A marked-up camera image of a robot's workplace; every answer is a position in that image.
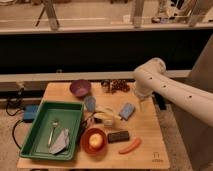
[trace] purple bowl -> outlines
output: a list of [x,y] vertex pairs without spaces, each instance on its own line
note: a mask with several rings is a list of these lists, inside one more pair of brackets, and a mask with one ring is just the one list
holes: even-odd
[[91,83],[88,80],[79,79],[72,82],[70,91],[76,97],[84,97],[91,90]]

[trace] small object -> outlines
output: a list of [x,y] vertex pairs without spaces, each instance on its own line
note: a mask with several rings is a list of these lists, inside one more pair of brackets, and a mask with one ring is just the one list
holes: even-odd
[[37,115],[38,105],[27,105],[25,107],[23,121],[26,123],[32,122]]
[[135,110],[135,107],[132,104],[126,103],[124,107],[121,109],[121,111],[119,112],[119,115],[127,121],[129,117],[133,114],[134,110]]
[[56,118],[53,123],[52,123],[52,131],[50,133],[50,137],[49,137],[49,140],[48,140],[48,143],[47,143],[47,146],[50,147],[51,145],[51,141],[52,141],[52,137],[53,137],[53,133],[54,133],[54,130],[55,128],[58,126],[58,119]]
[[161,18],[160,17],[152,17],[152,23],[160,23]]
[[85,97],[91,90],[91,83],[88,80],[79,79],[72,82],[70,91],[76,97]]
[[114,119],[119,119],[119,120],[121,119],[121,117],[118,114],[114,113],[112,109],[106,108],[100,105],[96,106],[95,112],[96,113],[94,114],[94,117],[96,117],[97,115],[99,116],[103,115],[103,118],[107,118],[107,119],[112,117]]
[[118,153],[127,154],[127,153],[135,150],[141,144],[141,142],[142,142],[141,138],[137,137],[133,140],[133,142],[129,146],[123,148],[122,150],[119,150]]
[[88,112],[94,112],[96,106],[96,100],[93,96],[86,96],[84,98],[84,104]]
[[101,87],[104,93],[110,92],[110,80],[102,80]]
[[[103,138],[103,143],[102,145],[98,148],[91,148],[91,145],[89,144],[89,139],[90,136],[93,134],[100,134]],[[90,128],[87,131],[84,132],[84,134],[81,137],[81,141],[80,141],[80,145],[81,148],[89,155],[91,156],[96,156],[96,155],[100,155],[103,154],[106,151],[106,147],[107,147],[107,137],[106,134],[104,133],[104,131],[102,131],[99,128]]]
[[89,137],[89,145],[91,148],[97,150],[103,144],[103,137],[99,133],[94,133]]
[[107,135],[108,143],[129,141],[129,132],[128,131],[119,131],[109,133]]
[[55,143],[50,147],[51,154],[57,154],[60,151],[67,149],[69,146],[69,130],[63,129],[56,139]]
[[115,93],[117,90],[128,92],[130,88],[129,85],[127,85],[127,81],[122,79],[112,80],[111,93]]
[[114,120],[113,119],[104,119],[103,124],[104,124],[104,127],[113,127]]

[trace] floor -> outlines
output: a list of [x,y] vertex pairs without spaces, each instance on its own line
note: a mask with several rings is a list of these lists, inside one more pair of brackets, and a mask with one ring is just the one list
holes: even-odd
[[[42,11],[43,4],[33,5],[33,3],[18,3],[9,6],[2,6],[0,0],[0,30],[1,29],[32,29],[39,30],[49,28],[47,15],[44,13],[39,25],[36,22]],[[62,29],[88,29],[88,27],[107,26],[130,26],[130,15],[132,13],[133,0],[116,0],[113,4],[110,0],[67,0],[67,3],[55,3],[54,9],[57,19]],[[159,0],[147,0],[143,8],[143,24],[151,24],[152,17],[158,12]],[[171,1],[167,1],[166,15],[171,17],[177,12],[177,8],[171,6]],[[213,17],[213,8],[206,14],[203,21],[208,22]],[[175,23],[167,20],[163,24]]]
[[[31,103],[31,101],[26,100],[24,103],[28,104]],[[190,161],[186,154],[181,135],[178,131],[176,121],[173,116],[171,104],[167,104],[167,110],[160,110],[158,105],[155,106],[171,165],[170,169],[164,171],[192,171]],[[28,171],[29,169],[16,168],[19,149],[15,145],[11,134],[13,125],[18,119],[22,118],[22,113],[19,113],[13,117],[7,115],[4,100],[0,102],[0,107],[0,170]],[[22,133],[23,130],[29,129],[29,126],[30,124],[21,123],[16,128],[15,135],[19,144],[23,142],[25,137],[25,135]]]

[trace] red bowl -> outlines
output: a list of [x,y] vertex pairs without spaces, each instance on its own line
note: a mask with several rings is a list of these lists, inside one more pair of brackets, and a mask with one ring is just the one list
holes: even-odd
[[70,91],[76,97],[84,97],[91,91],[91,83],[84,79],[75,80],[70,85]]
[[[90,146],[89,144],[89,138],[91,135],[98,133],[102,136],[103,138],[103,143],[98,149],[94,149]],[[89,155],[100,155],[103,154],[106,151],[107,147],[107,137],[104,131],[102,131],[99,128],[90,128],[81,137],[80,141],[81,148]]]

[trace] orange bowl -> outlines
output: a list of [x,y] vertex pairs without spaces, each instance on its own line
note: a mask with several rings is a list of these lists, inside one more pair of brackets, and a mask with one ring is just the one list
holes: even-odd
[[[90,141],[90,137],[94,134],[100,134],[103,138],[103,142],[101,144],[101,146],[99,148],[93,148],[89,141]],[[90,128],[89,130],[87,130],[86,132],[84,132],[84,134],[81,137],[81,141],[80,141],[80,145],[81,148],[90,155],[99,155],[99,154],[103,154],[106,151],[106,147],[107,147],[107,137],[106,134],[104,133],[104,131],[102,131],[99,128]]]

